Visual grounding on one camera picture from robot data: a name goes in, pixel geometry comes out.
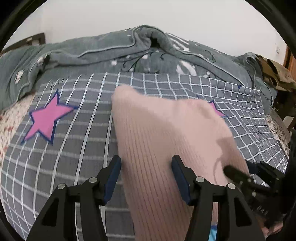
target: pink knit fabric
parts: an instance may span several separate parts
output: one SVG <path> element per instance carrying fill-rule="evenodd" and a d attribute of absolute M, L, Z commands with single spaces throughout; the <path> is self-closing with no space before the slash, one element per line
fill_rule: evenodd
<path fill-rule="evenodd" d="M 167 100 L 119 86 L 112 113 L 122 158 L 122 178 L 136 240 L 184 240 L 192 207 L 181 199 L 171 170 L 180 155 L 185 166 L 209 182 L 230 182 L 223 167 L 248 173 L 228 126 L 203 100 Z M 217 224 L 218 206 L 212 224 Z"/>

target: black clamp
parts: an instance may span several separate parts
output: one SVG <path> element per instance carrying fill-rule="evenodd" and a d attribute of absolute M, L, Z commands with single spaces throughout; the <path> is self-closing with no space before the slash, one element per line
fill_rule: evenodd
<path fill-rule="evenodd" d="M 172 170 L 182 199 L 194 206 L 185 241 L 208 241 L 214 202 L 219 203 L 216 240 L 265 240 L 243 194 L 233 183 L 223 187 L 197 177 L 178 155 L 172 158 Z"/>
<path fill-rule="evenodd" d="M 255 184 L 254 179 L 232 166 L 224 168 L 224 174 L 242 191 L 252 211 L 265 219 L 265 226 L 272 227 L 276 222 L 283 221 L 286 213 L 283 199 L 284 174 L 276 168 L 264 163 L 246 161 L 251 174 L 259 176 L 268 187 Z"/>
<path fill-rule="evenodd" d="M 107 241 L 99 205 L 111 199 L 121 170 L 121 159 L 110 164 L 81 185 L 59 184 L 38 215 L 27 241 L 76 241 L 75 203 L 80 202 L 84 241 Z"/>

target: bed sheet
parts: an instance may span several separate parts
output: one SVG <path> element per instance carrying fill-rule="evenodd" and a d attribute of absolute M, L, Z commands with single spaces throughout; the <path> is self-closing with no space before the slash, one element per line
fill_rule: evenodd
<path fill-rule="evenodd" d="M 18 126 L 34 99 L 34 94 L 24 97 L 7 111 L 0 113 L 0 166 Z"/>
<path fill-rule="evenodd" d="M 59 120 L 53 145 L 40 135 L 22 143 L 33 124 L 29 114 L 25 114 L 7 148 L 1 170 L 1 191 L 6 215 L 24 239 L 59 183 L 80 184 L 96 176 L 117 154 L 111 95 L 120 84 L 131 85 L 140 93 L 151 96 L 200 98 L 214 102 L 225 115 L 224 120 L 245 159 L 263 160 L 281 171 L 285 171 L 287 166 L 287 158 L 265 120 L 258 90 L 220 80 L 178 74 L 101 73 L 60 80 L 42 85 L 31 105 L 27 99 L 29 111 L 44 107 L 56 92 L 62 103 L 78 109 Z M 22 113 L 27 113 L 27 109 L 21 108 Z M 101 207 L 101 213 L 109 240 L 134 239 L 121 178 L 113 198 L 106 207 Z M 80 207 L 77 205 L 76 230 L 81 241 L 79 214 Z"/>

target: star print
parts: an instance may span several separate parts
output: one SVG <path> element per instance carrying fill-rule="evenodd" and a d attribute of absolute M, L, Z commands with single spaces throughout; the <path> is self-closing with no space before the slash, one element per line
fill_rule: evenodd
<path fill-rule="evenodd" d="M 219 115 L 220 117 L 228 117 L 225 114 L 223 114 L 221 111 L 217 110 L 214 100 L 210 101 L 209 104 L 213 107 L 217 115 Z"/>
<path fill-rule="evenodd" d="M 53 144 L 58 119 L 69 114 L 74 109 L 77 109 L 77 107 L 59 103 L 59 92 L 57 90 L 47 105 L 29 113 L 33 125 L 22 142 L 24 143 L 36 133 L 40 133 L 45 140 Z"/>

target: bed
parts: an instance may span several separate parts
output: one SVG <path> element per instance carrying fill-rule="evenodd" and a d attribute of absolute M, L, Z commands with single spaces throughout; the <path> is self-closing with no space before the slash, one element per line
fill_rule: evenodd
<path fill-rule="evenodd" d="M 26 239 L 59 183 L 80 184 L 117 154 L 111 95 L 121 84 L 146 95 L 213 103 L 246 160 L 284 172 L 289 135 L 272 110 L 276 90 L 263 82 L 255 59 L 254 53 L 229 56 L 147 25 L 6 53 L 0 58 L 0 161 L 8 221 Z M 32 113 L 54 98 L 73 112 L 58 120 L 53 139 L 26 139 Z M 121 179 L 101 212 L 109 240 L 134 239 Z M 79 215 L 76 232 L 80 239 Z"/>

